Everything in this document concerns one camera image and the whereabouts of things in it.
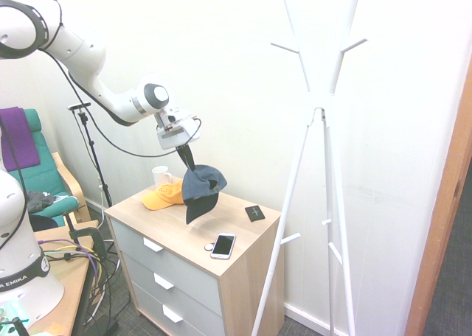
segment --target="white wall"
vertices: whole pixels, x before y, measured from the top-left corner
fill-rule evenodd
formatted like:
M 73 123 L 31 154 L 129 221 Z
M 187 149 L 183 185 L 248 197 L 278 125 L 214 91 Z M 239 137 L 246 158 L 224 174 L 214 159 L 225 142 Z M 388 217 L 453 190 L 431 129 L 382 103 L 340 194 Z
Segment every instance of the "white wall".
M 32 0 L 18 0 L 32 3 Z M 304 111 L 305 81 L 295 54 L 270 46 L 290 38 L 282 0 L 60 0 L 64 20 L 80 17 L 105 39 L 102 80 L 115 92 L 161 71 L 178 103 L 202 118 L 192 145 L 199 164 L 217 167 L 224 190 L 282 208 Z M 316 71 L 329 45 L 334 0 L 298 0 Z M 402 335 L 471 54 L 469 0 L 360 0 L 353 34 L 369 42 L 344 60 L 336 95 L 347 233 L 358 335 Z M 66 106 L 74 94 L 46 55 L 2 61 L 8 105 L 47 112 L 64 161 L 86 197 L 98 202 L 97 175 Z M 33 85 L 34 91 L 25 91 Z M 155 122 L 113 123 L 93 105 L 112 141 L 161 153 Z M 138 159 L 111 148 L 89 125 L 114 202 L 152 184 L 150 169 L 184 174 L 177 155 Z M 286 235 L 285 301 L 328 322 L 325 174 L 317 121 L 302 160 Z M 346 331 L 339 279 L 336 327 Z

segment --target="smartphone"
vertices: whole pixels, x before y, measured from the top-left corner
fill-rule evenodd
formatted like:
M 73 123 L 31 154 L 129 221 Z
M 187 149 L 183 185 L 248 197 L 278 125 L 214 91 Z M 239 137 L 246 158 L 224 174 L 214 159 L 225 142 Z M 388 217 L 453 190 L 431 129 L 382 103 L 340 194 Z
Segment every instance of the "smartphone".
M 216 243 L 213 246 L 213 250 L 210 257 L 213 259 L 227 260 L 231 256 L 233 246 L 235 245 L 236 234 L 233 233 L 220 233 L 216 239 Z

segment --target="wooden desk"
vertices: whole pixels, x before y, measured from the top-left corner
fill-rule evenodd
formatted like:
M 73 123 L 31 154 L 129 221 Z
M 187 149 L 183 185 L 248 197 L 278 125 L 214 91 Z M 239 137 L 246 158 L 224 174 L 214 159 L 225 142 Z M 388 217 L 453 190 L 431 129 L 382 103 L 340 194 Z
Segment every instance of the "wooden desk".
M 78 223 L 74 225 L 76 229 L 87 227 L 96 228 L 98 222 L 92 220 L 90 222 Z M 46 231 L 38 231 L 35 233 L 37 240 L 51 240 L 51 239 L 70 239 L 69 228 L 59 227 L 48 229 Z M 79 238 L 79 243 L 82 246 L 91 248 L 93 246 L 91 237 Z M 41 245 L 43 250 L 54 250 L 61 246 L 70 245 L 67 242 L 48 242 Z M 82 295 L 83 284 L 89 267 L 89 259 L 72 259 L 70 261 L 55 261 L 51 262 L 51 272 L 64 286 L 64 295 L 59 304 L 44 318 L 34 323 L 29 329 L 28 333 L 34 335 L 43 332 L 50 327 L 52 323 L 56 322 L 67 328 L 63 333 L 65 336 L 70 336 L 72 327 L 75 322 L 75 315 L 77 314 L 77 307 Z

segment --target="wooden door frame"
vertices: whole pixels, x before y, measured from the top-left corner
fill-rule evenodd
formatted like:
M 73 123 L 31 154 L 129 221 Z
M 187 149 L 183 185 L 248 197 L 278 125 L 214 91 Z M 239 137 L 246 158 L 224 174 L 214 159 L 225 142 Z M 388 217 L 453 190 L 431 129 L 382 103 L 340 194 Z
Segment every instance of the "wooden door frame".
M 472 59 L 457 110 L 405 336 L 421 336 L 472 157 Z

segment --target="chair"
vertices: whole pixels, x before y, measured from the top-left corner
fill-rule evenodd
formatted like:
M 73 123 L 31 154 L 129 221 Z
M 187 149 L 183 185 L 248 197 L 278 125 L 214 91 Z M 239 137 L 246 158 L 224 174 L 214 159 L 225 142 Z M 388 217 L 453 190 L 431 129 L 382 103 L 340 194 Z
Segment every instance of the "chair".
M 77 216 L 71 214 L 72 221 L 85 222 L 91 220 L 79 183 L 64 166 L 59 153 L 51 153 L 47 147 L 46 140 L 41 133 L 42 127 L 38 113 L 35 109 L 24 109 L 24 113 L 40 159 L 39 165 L 21 170 L 25 186 L 30 191 L 48 192 L 56 197 L 65 197 L 35 214 L 51 217 L 59 226 L 63 226 L 65 225 L 63 214 L 80 207 L 77 209 Z M 20 181 L 17 170 L 9 173 L 18 182 Z

